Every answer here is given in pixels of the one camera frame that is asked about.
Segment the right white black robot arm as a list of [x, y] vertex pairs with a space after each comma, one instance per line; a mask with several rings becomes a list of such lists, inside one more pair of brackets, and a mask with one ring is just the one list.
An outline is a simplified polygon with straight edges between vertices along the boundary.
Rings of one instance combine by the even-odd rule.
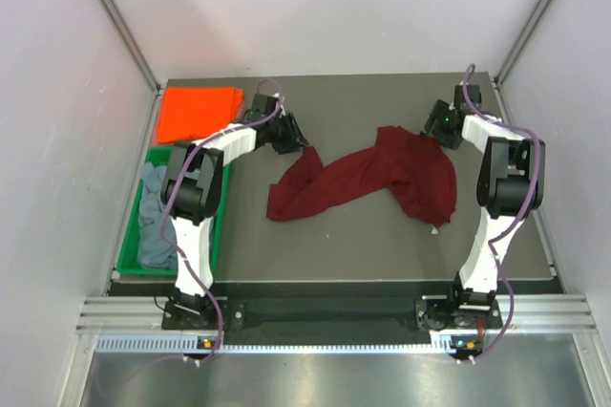
[[499, 270], [516, 232], [543, 199], [545, 144], [481, 111], [477, 85], [454, 87], [453, 101], [437, 100], [422, 133], [456, 150], [464, 142], [482, 154], [475, 187], [480, 219], [469, 256], [446, 300], [427, 299], [419, 324], [447, 328], [499, 327]]

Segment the right aluminium corner post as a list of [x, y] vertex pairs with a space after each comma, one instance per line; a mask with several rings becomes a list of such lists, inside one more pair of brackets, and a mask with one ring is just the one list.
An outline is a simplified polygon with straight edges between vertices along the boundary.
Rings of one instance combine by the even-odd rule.
[[500, 87], [508, 79], [553, 2], [554, 0], [536, 1], [500, 69], [493, 77], [495, 86]]

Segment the left aluminium corner post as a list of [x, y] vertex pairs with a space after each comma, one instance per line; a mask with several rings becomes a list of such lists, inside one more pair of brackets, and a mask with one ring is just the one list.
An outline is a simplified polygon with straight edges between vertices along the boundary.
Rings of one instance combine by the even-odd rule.
[[119, 40], [123, 44], [126, 52], [131, 57], [132, 61], [137, 67], [138, 72], [142, 76], [147, 87], [154, 93], [158, 93], [160, 90], [160, 83], [154, 72], [147, 62], [137, 40], [130, 30], [127, 21], [125, 20], [122, 12], [120, 11], [115, 0], [97, 0], [103, 9], [104, 13], [108, 17], [111, 25], [116, 31]]

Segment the aluminium front rail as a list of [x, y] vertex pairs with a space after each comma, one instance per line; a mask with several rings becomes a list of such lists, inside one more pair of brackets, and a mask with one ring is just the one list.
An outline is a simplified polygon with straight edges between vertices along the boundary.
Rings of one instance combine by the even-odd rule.
[[[510, 304], [507, 295], [497, 298], [508, 333], [594, 333], [594, 316], [579, 294], [518, 294]], [[85, 300], [77, 329], [81, 332], [146, 333], [161, 329], [163, 299], [148, 297], [92, 297]]]

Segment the crumpled grey-blue t-shirt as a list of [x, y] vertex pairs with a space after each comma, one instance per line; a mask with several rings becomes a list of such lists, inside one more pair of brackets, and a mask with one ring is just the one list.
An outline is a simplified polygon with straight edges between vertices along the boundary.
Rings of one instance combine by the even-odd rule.
[[177, 240], [176, 232], [171, 222], [161, 229], [161, 220], [165, 209], [160, 198], [160, 190], [167, 167], [154, 166], [145, 162], [140, 168], [142, 183], [141, 197], [138, 204], [137, 222], [139, 241], [137, 246], [137, 261], [144, 269], [176, 270], [178, 257], [176, 250], [168, 244], [161, 233], [173, 242]]

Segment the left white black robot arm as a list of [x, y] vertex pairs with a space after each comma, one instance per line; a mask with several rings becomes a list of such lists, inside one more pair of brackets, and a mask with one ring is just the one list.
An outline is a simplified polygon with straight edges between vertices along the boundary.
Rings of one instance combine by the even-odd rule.
[[172, 147], [160, 199], [162, 240], [177, 253], [178, 276], [171, 300], [196, 327], [216, 318], [211, 297], [213, 226], [221, 209], [225, 169], [235, 160], [270, 145], [279, 154], [308, 146], [284, 96], [257, 92], [240, 118], [205, 139]]

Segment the aluminium corner post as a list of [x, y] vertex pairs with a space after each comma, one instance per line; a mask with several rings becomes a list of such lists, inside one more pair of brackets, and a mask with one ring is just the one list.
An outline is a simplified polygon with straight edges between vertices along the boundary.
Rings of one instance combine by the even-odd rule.
[[154, 93], [158, 93], [160, 90], [160, 83], [154, 72], [147, 62], [137, 40], [130, 30], [127, 21], [125, 20], [122, 12], [120, 11], [115, 0], [97, 0], [103, 9], [104, 13], [108, 17], [111, 25], [116, 31], [119, 40], [123, 44], [126, 52], [131, 57], [132, 61], [137, 67], [138, 72], [142, 76], [147, 87]]
[[508, 79], [553, 2], [554, 0], [536, 1], [500, 69], [493, 77], [495, 86], [500, 87]]

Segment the dark red t-shirt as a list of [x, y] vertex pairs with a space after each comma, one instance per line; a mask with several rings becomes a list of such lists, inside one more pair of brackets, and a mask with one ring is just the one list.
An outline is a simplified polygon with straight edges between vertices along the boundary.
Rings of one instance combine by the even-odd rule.
[[384, 126], [373, 146], [330, 164], [307, 147], [269, 186], [266, 216], [275, 222], [304, 219], [382, 189], [407, 216], [436, 227], [449, 223], [456, 209], [453, 163], [438, 141]]

